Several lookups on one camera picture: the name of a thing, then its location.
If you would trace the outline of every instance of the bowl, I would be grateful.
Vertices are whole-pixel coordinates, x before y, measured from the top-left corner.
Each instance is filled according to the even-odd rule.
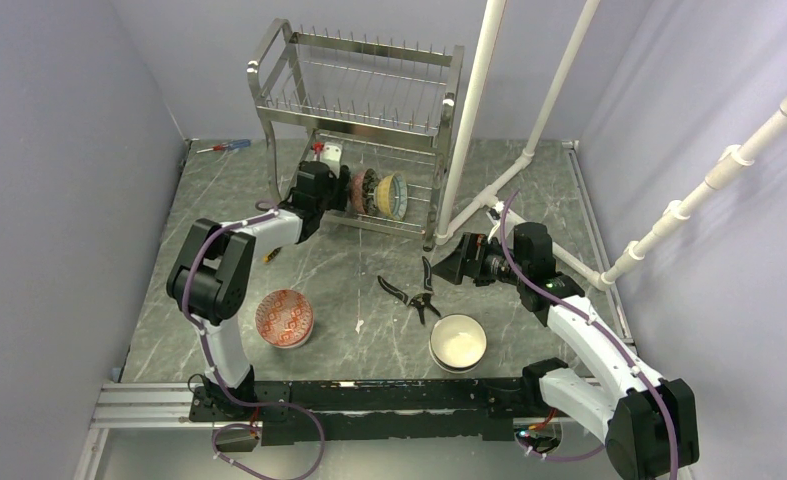
[[[450,373],[474,369],[487,350],[487,335],[474,318],[447,315],[434,324],[428,350],[437,365]]]
[[[378,175],[368,168],[352,177],[349,183],[349,201],[361,215],[375,215],[377,207],[373,194],[378,186]]]
[[[381,179],[375,189],[375,204],[382,215],[401,222],[408,210],[408,184],[405,176],[397,172]]]
[[[296,348],[308,341],[313,330],[313,309],[295,290],[276,290],[261,300],[255,312],[255,328],[270,345]]]

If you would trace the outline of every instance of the stainless steel dish rack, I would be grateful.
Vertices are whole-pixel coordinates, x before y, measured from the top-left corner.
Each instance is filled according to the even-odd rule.
[[[284,49],[261,84],[261,66],[279,35]],[[371,167],[407,179],[403,221],[353,211],[329,212],[328,221],[422,238],[431,250],[463,56],[461,46],[450,55],[433,45],[421,50],[419,43],[355,39],[339,30],[294,32],[290,22],[275,19],[247,68],[270,157],[270,194],[281,199],[273,122],[304,127],[308,145],[300,160],[315,142],[334,140],[343,144],[341,162],[353,173]]]

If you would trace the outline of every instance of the white pipe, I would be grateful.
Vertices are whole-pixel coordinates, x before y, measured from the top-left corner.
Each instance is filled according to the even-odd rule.
[[[443,196],[443,204],[440,209],[440,220],[437,225],[436,241],[439,245],[445,244],[455,234],[458,228],[463,225],[479,208],[492,205],[488,203],[491,197],[496,196],[499,190],[505,186],[514,175],[526,168],[531,163],[531,158],[534,156],[534,149],[537,142],[540,140],[540,135],[543,133],[543,128],[546,126],[546,121],[549,115],[552,114],[552,108],[555,106],[555,101],[558,99],[558,94],[561,93],[561,87],[567,79],[567,74],[573,61],[576,58],[579,47],[581,46],[584,36],[587,34],[587,29],[590,26],[590,21],[596,13],[596,8],[599,6],[599,0],[587,0],[584,7],[579,14],[576,26],[570,35],[570,41],[567,43],[567,48],[564,50],[564,56],[561,57],[561,63],[558,64],[558,69],[555,76],[552,78],[552,84],[549,85],[549,90],[546,92],[546,98],[543,100],[543,106],[540,107],[540,113],[537,115],[537,120],[534,122],[534,128],[531,131],[528,142],[523,149],[522,154],[517,158],[514,164],[505,171],[495,182],[488,185],[470,202],[467,207],[450,222],[452,217],[452,207],[455,203],[455,196],[458,192],[458,185],[460,183],[461,171],[464,168],[464,160],[466,158],[467,148],[469,148],[470,131],[466,132],[466,144],[461,143],[461,131],[458,132],[458,141],[455,143],[455,153],[452,159],[452,169],[449,173],[449,180],[446,183],[446,192]],[[481,48],[481,39],[479,39],[478,49]],[[467,105],[464,106],[464,115],[466,115]],[[461,129],[464,127],[463,119],[461,119]],[[456,165],[459,165],[458,170],[454,170]]]
[[[787,130],[787,97],[782,100],[779,110],[743,145],[727,147],[717,164],[705,175],[704,181],[683,201],[670,202],[664,214],[652,226],[652,230],[640,241],[630,242],[620,258],[614,262],[614,266],[592,282],[594,286],[606,290],[622,275],[634,270],[652,248],[678,230],[690,218],[691,213],[702,206],[714,192],[726,187],[746,167],[752,165],[754,158],[785,130]]]
[[[496,46],[496,37],[499,35],[499,25],[502,23],[504,13],[505,0],[487,0],[484,19],[481,23],[481,33],[478,35],[478,46],[475,48],[470,84],[467,87],[467,99],[461,114],[461,126],[458,128],[458,137],[455,139],[455,148],[452,151],[452,162],[449,165],[449,177],[446,179],[443,203],[440,204],[440,220],[437,223],[435,236],[438,239],[437,243],[441,245],[448,240],[446,232],[452,217],[452,208],[455,206],[458,186],[461,184],[461,174],[467,160],[472,129],[478,114],[478,106],[481,104],[481,94],[484,92],[484,81],[490,68],[490,60],[493,58],[493,49]]]
[[[552,114],[552,107],[555,106],[555,102],[558,100],[558,94],[561,93],[564,80],[567,79],[567,74],[570,73],[570,67],[573,66],[573,61],[576,59],[578,49],[581,47],[581,42],[587,34],[587,27],[590,26],[590,21],[593,20],[597,7],[599,7],[599,0],[587,0],[581,9],[576,27],[573,29],[569,43],[567,43],[567,49],[564,50],[564,56],[561,58],[561,63],[558,64],[558,70],[555,72],[555,77],[552,78],[552,85],[549,85],[549,91],[546,92],[546,98],[543,100],[543,106],[540,107],[540,113],[534,122],[531,136],[528,138],[525,150],[523,150],[524,155],[529,157],[534,155],[534,149],[537,147],[537,142],[540,141],[540,135],[546,127],[549,115]]]
[[[566,251],[564,247],[555,242],[552,242],[552,255],[580,273],[589,283],[595,284],[599,279],[599,272],[585,265],[584,262],[574,257],[572,253]]]

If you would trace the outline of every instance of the patterned plate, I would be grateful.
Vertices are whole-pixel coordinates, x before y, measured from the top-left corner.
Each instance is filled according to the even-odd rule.
[[[270,345],[298,347],[308,340],[313,330],[311,304],[295,290],[276,290],[258,305],[255,327]]]

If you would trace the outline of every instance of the gray marble floor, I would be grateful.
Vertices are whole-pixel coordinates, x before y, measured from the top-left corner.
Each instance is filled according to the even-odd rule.
[[[217,141],[197,142],[211,145]],[[524,141],[475,140],[456,201],[466,205],[486,183],[498,177],[519,155]],[[305,142],[278,142],[283,180],[292,175]],[[201,372],[204,360],[193,329],[175,302],[166,296],[169,270],[193,220],[207,217],[233,220],[254,214],[253,205],[267,197],[264,142],[228,154],[191,155],[181,177],[167,220],[160,252],[140,320],[131,343],[123,381],[168,382],[186,380]],[[360,162],[382,173],[403,170],[409,182],[419,179],[421,165],[374,165],[367,155],[348,152],[343,162]],[[513,209],[528,220],[544,223],[556,242],[585,263],[595,266],[580,192],[567,157],[558,142],[541,142],[533,163],[500,193],[507,197],[521,189]],[[419,206],[406,220],[418,220]],[[490,222],[478,212],[461,231],[487,232]],[[457,238],[428,254],[432,263],[450,253]],[[269,264],[252,269],[246,302],[240,311],[243,346],[263,380],[344,380],[383,378],[448,378],[429,357],[428,337],[435,319],[419,323],[414,309],[405,308],[381,290],[376,275],[413,294],[421,278],[421,242],[402,237],[324,224],[316,235],[295,247],[286,247]],[[614,325],[604,294],[581,281],[600,315]],[[519,305],[514,288],[472,284],[450,285],[434,280],[433,303],[441,313],[465,313],[484,326],[488,349],[469,377],[518,376],[525,365],[557,356],[579,367],[579,360],[557,335]],[[254,312],[269,292],[281,288],[301,291],[310,301],[315,326],[301,348],[279,350],[266,344],[255,331]],[[358,331],[357,324],[363,321]]]

